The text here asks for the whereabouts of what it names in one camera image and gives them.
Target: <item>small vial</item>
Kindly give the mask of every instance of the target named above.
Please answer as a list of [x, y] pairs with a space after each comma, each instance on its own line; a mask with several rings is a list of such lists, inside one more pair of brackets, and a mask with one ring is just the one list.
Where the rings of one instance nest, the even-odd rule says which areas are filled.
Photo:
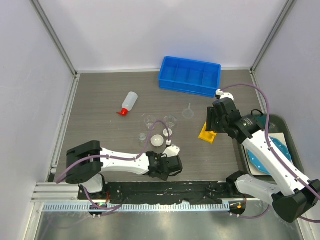
[[146, 142], [146, 139], [147, 139], [147, 135], [145, 133], [140, 133], [139, 134], [139, 141], [140, 143], [145, 143]]

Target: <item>white bottle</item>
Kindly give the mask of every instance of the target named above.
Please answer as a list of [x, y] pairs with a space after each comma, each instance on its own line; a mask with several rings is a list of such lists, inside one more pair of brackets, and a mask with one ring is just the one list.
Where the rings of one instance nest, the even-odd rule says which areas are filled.
[[137, 99], [138, 99], [138, 95], [135, 92], [133, 91], [129, 92], [124, 102], [122, 103], [122, 111], [117, 112], [117, 114], [120, 114], [122, 116], [127, 115], [127, 113], [131, 111], [132, 108], [134, 107]]

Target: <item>blue plastic crate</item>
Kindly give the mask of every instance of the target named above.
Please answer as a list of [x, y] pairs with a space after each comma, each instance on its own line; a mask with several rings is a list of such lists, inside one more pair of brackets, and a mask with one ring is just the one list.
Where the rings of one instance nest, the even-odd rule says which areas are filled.
[[221, 65], [166, 56], [159, 73], [159, 87], [214, 97], [220, 85]]

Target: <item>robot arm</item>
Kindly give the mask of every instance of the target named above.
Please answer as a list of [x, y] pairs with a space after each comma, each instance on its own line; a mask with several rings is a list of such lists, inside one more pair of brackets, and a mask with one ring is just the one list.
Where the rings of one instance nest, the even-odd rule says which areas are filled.
[[129, 160], [137, 154], [107, 150], [100, 148], [99, 141], [90, 141], [67, 151], [67, 167], [87, 156], [112, 157], [93, 158], [77, 165], [68, 172], [65, 181], [68, 184], [83, 185], [90, 194], [102, 191], [105, 184], [99, 174], [102, 172], [129, 172], [166, 181], [168, 177], [176, 176], [183, 170], [179, 152], [179, 147], [171, 145], [163, 153], [148, 151], [136, 160]]
[[[243, 172], [236, 172], [226, 179], [230, 189], [235, 194], [248, 194], [272, 205], [277, 214], [289, 223], [316, 205], [317, 198], [298, 182], [269, 150], [264, 132], [265, 126], [257, 117], [241, 116], [229, 92], [217, 90], [216, 97], [213, 107], [207, 108], [206, 131], [227, 133], [232, 139], [236, 139], [257, 156], [277, 184], [270, 184]], [[281, 159], [286, 160], [270, 138], [269, 141]], [[310, 181], [289, 161], [286, 160], [285, 163], [301, 180], [309, 183], [316, 192], [320, 192], [319, 180]]]

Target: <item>small white cup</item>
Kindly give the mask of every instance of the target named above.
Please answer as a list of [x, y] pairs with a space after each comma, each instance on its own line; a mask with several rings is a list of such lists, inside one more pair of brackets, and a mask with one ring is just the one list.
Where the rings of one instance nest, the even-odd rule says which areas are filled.
[[[172, 130], [169, 128], [169, 134], [170, 134], [170, 137], [172, 136]], [[168, 131], [167, 131], [167, 129], [164, 129], [163, 130], [163, 135], [166, 137], [166, 138], [168, 138]]]
[[161, 135], [154, 135], [151, 138], [151, 144], [155, 147], [160, 147], [162, 144], [164, 144], [164, 138]]

